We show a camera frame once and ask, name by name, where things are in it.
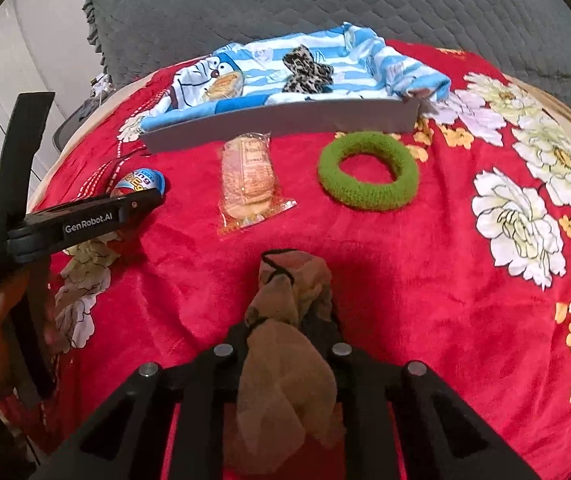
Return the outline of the white wardrobe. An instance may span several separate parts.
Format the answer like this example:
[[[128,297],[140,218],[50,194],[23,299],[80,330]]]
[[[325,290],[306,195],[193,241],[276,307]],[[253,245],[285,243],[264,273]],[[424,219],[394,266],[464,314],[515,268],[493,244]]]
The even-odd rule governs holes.
[[[76,102],[74,79],[64,67],[74,29],[65,0],[4,0],[0,5],[0,143],[8,132],[16,98],[23,92],[52,92],[54,104],[32,162],[33,196],[59,157],[52,136]]]

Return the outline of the blue striped Doraemon fabric box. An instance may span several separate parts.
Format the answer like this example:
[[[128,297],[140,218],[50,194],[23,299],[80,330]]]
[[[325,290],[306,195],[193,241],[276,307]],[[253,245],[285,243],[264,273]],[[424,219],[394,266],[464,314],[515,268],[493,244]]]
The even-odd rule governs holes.
[[[128,118],[118,140],[245,108],[303,101],[443,101],[451,80],[388,46],[372,29],[340,27],[227,44],[179,68],[148,110]]]

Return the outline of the clear biscuit pack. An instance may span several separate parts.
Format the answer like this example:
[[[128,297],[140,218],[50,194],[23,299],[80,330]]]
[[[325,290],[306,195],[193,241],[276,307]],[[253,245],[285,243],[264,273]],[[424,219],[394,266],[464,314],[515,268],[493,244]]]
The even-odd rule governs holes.
[[[282,195],[270,158],[270,140],[269,133],[249,132],[223,146],[220,233],[255,226],[297,205]]]

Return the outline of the small yellow snack packet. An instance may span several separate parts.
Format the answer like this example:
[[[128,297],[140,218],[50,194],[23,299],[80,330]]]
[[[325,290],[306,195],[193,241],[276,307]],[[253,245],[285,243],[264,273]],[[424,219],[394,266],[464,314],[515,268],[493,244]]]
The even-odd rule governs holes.
[[[235,70],[215,78],[214,82],[206,89],[204,97],[208,101],[238,98],[243,92],[243,87],[243,73]]]

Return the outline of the grey bedside stool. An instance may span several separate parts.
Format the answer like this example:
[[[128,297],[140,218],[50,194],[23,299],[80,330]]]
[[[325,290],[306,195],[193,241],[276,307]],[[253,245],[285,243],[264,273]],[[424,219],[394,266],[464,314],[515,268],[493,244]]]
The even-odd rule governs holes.
[[[65,119],[60,127],[54,132],[52,142],[59,153],[63,152],[72,135],[80,128],[88,117],[100,106],[98,99],[86,100],[72,115]]]

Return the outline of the leopard print scrunchie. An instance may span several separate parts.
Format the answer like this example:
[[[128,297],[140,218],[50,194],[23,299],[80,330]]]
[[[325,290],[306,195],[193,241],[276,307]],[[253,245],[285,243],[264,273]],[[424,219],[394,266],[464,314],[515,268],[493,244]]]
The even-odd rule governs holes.
[[[284,55],[282,62],[291,73],[285,81],[283,92],[318,94],[330,91],[333,67],[317,63],[307,47],[294,48]]]

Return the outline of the grey quilted headboard cover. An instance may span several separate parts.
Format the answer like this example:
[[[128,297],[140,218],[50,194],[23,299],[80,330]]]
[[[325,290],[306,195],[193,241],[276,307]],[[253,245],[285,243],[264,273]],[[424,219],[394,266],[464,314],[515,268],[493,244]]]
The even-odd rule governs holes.
[[[231,42],[350,22],[481,55],[571,107],[571,0],[84,0],[84,10],[120,87]]]

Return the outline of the beige stocking bundle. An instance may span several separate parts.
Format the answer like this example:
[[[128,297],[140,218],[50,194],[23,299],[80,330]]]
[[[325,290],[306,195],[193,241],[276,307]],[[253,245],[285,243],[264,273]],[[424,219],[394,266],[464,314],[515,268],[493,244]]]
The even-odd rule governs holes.
[[[237,411],[228,420],[225,460],[243,474],[271,474],[314,438],[343,437],[336,379],[325,357],[340,341],[332,274],[320,257],[295,249],[264,252],[258,292],[243,326],[248,353]]]

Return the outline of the red floral blanket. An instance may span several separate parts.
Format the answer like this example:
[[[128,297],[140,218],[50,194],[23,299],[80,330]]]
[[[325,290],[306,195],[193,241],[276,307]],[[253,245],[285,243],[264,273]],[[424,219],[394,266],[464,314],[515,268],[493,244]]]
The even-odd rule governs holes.
[[[222,340],[258,288],[260,255],[325,259],[351,344],[378,359],[419,359],[440,374],[545,479],[571,479],[571,144],[545,104],[479,56],[397,42],[448,76],[459,110],[401,140],[418,159],[415,200],[366,212],[336,203],[317,179],[332,134],[272,142],[293,209],[220,231],[220,144],[152,155],[118,130],[153,105],[173,67],[124,88],[74,138],[38,208],[100,194],[140,167],[164,174],[148,226],[52,262],[88,263],[92,291],[64,311],[71,349],[54,396],[0,411],[52,452],[146,361],[173,366]]]

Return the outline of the red blue surprise egg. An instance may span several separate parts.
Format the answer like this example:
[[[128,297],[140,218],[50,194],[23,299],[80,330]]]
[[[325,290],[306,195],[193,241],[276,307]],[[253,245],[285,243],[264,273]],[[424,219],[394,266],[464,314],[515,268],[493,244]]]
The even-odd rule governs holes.
[[[150,168],[138,168],[125,174],[112,188],[110,195],[121,196],[148,190],[156,190],[164,195],[165,188],[166,183],[162,172]]]

